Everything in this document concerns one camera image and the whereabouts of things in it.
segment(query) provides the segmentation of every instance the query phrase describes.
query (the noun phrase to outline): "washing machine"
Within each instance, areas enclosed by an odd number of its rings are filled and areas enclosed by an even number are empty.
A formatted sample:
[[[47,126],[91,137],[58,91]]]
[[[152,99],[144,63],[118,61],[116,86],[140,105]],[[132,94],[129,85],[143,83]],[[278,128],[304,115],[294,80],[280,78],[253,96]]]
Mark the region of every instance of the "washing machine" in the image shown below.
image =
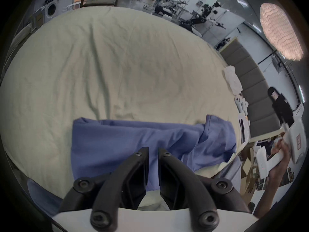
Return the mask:
[[[68,11],[68,6],[74,0],[46,0],[44,8],[44,23]]]

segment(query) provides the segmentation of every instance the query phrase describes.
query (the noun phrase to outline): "cardboard box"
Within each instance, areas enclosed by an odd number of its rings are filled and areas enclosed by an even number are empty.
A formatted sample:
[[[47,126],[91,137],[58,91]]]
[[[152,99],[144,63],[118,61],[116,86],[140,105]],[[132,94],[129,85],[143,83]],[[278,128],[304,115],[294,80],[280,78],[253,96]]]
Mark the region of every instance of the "cardboard box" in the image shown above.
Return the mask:
[[[255,180],[251,179],[246,192],[244,193],[244,195],[242,195],[242,199],[245,201],[246,205],[248,205],[251,202],[251,199],[253,197],[253,194],[256,188],[257,186],[255,185]]]
[[[240,195],[244,195],[249,184],[251,178],[251,161],[247,158],[242,162],[241,166],[241,180],[240,180]]]
[[[246,159],[242,163],[241,180],[240,180],[240,195],[243,196],[247,189],[252,189],[256,179],[258,178],[258,168],[253,166],[254,151],[253,148],[246,148],[241,152],[242,158]]]

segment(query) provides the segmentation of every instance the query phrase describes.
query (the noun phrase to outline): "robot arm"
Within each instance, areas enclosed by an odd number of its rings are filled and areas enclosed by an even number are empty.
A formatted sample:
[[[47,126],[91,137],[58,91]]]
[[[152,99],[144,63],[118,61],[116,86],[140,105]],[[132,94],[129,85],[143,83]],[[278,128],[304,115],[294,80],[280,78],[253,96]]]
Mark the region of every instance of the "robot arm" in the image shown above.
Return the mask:
[[[145,147],[112,174],[76,180],[54,221],[68,232],[245,231],[257,221],[229,180],[195,175],[164,149],[158,150],[160,195],[170,211],[137,210],[148,166]]]

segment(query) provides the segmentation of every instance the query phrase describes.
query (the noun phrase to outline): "fluorescent light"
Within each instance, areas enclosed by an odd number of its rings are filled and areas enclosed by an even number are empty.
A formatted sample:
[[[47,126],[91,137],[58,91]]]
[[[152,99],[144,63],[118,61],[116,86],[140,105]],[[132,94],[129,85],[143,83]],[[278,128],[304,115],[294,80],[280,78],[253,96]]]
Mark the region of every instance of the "fluorescent light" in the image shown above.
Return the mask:
[[[243,6],[248,7],[248,4],[246,2],[243,2],[243,1],[240,1],[240,0],[237,0],[237,2],[240,3]]]
[[[305,103],[305,98],[304,98],[304,95],[303,95],[302,88],[300,87],[300,85],[298,86],[298,88],[299,88],[300,94],[302,96],[303,103]]]
[[[260,33],[262,32],[262,30],[261,29],[259,29],[256,25],[252,25],[257,31],[259,31]]]

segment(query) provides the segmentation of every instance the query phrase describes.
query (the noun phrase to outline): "ceiling light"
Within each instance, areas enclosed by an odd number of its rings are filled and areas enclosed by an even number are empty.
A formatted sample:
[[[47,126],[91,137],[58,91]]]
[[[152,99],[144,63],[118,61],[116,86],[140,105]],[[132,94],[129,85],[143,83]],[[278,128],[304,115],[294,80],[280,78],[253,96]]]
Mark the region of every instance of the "ceiling light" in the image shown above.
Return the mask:
[[[257,31],[259,31],[260,33],[262,32],[262,30],[261,29],[259,29],[256,25],[252,25]]]
[[[303,103],[305,103],[305,98],[304,98],[304,95],[303,95],[302,88],[300,87],[300,85],[298,86],[298,88],[299,88],[299,91],[300,91],[300,95],[302,96]]]
[[[244,2],[244,1],[237,0],[237,2],[240,3],[243,6],[248,7],[248,4],[246,2]]]
[[[268,41],[286,59],[301,60],[304,52],[285,12],[275,4],[263,3],[260,15],[263,32]]]

